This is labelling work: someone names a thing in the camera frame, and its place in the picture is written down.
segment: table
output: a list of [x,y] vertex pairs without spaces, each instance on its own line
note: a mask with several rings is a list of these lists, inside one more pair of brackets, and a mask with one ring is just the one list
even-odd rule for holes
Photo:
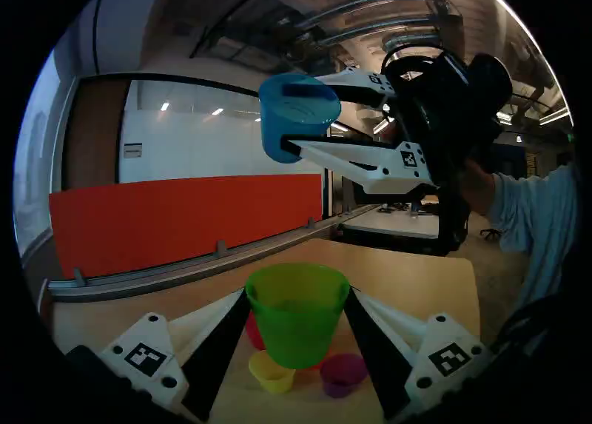
[[438,239],[440,225],[438,216],[430,214],[410,216],[409,211],[397,210],[379,213],[379,209],[380,207],[345,221],[342,226],[344,229],[383,235]]
[[[100,351],[147,312],[174,320],[239,289],[256,269],[299,261],[339,269],[351,285],[421,320],[447,312],[470,333],[480,335],[477,287],[468,260],[311,239],[246,266],[160,292],[95,303],[57,303],[54,339],[62,351],[78,344]],[[243,333],[212,408],[210,423],[383,422],[382,409],[368,379],[347,400],[339,402],[320,390],[316,371],[299,371],[288,394],[263,393],[246,367],[253,351]],[[359,353],[345,315],[331,347],[331,352],[342,351]]]

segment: purple cup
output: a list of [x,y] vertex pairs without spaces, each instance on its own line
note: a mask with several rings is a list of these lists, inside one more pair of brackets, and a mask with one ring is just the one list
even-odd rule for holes
[[368,376],[364,359],[353,353],[336,354],[320,367],[323,390],[332,398],[343,398],[352,393]]

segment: orange panel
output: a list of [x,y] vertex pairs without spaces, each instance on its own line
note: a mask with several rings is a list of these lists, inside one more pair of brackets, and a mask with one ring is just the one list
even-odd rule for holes
[[145,269],[242,245],[321,219],[319,175],[174,179],[50,195],[64,276]]

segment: yellow cup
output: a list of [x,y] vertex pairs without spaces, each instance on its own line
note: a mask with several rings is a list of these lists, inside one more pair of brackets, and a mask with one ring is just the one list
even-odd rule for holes
[[286,393],[292,388],[294,373],[296,372],[294,369],[279,366],[269,357],[265,350],[251,356],[249,370],[269,393]]

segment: fluorescent light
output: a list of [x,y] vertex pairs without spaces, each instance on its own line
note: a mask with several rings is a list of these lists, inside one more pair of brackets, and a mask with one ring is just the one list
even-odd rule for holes
[[497,118],[502,119],[503,121],[510,121],[512,120],[512,116],[509,114],[506,114],[505,112],[498,112],[497,113]]
[[382,122],[380,122],[377,126],[374,127],[374,134],[378,134],[379,132],[381,132],[383,129],[385,129],[392,121],[394,120],[394,118],[392,117],[387,117],[386,119],[384,119]]
[[565,98],[565,94],[563,94],[563,90],[561,89],[561,84],[557,80],[557,76],[555,75],[555,72],[553,71],[553,68],[551,68],[549,62],[545,58],[545,55],[542,53],[541,47],[539,46],[539,44],[537,43],[537,41],[534,40],[533,35],[528,30],[528,28],[526,27],[526,25],[524,24],[524,22],[522,20],[520,20],[520,18],[514,12],[514,10],[512,8],[510,8],[510,5],[507,4],[505,2],[505,0],[495,0],[495,1],[497,1],[497,3],[499,3],[499,4],[501,4],[504,7],[504,9],[506,11],[508,11],[508,14],[510,14],[514,18],[514,20],[516,21],[516,23],[520,25],[520,27],[524,30],[524,32],[526,33],[526,35],[532,41],[533,45],[539,50],[539,53],[541,53],[542,60],[545,61],[545,64],[547,65],[547,68],[549,69],[549,72],[553,76],[553,79],[555,80],[555,83],[557,84],[557,87],[559,88],[559,92],[561,93],[561,96],[563,97],[563,101],[565,102],[565,106],[566,106],[566,108],[568,110],[567,114],[569,114],[569,118],[571,120],[571,126],[573,126],[574,125],[574,118],[571,117],[571,111],[569,110],[568,101]]
[[383,129],[385,129],[388,125],[389,125],[389,121],[384,119],[382,122],[380,122],[377,126],[374,127],[374,134],[378,134]]
[[338,122],[333,122],[333,123],[331,124],[331,126],[332,126],[333,128],[341,129],[341,131],[344,131],[344,132],[345,132],[345,131],[349,131],[349,129],[345,128],[344,126],[342,126],[342,125],[341,125],[340,123],[338,123]]
[[569,114],[570,113],[567,110],[567,108],[562,108],[559,111],[554,112],[553,114],[546,115],[545,117],[541,117],[539,119],[539,123],[541,125],[549,124],[549,123],[556,121],[557,119],[560,119],[562,117],[565,117],[566,115],[569,115]]

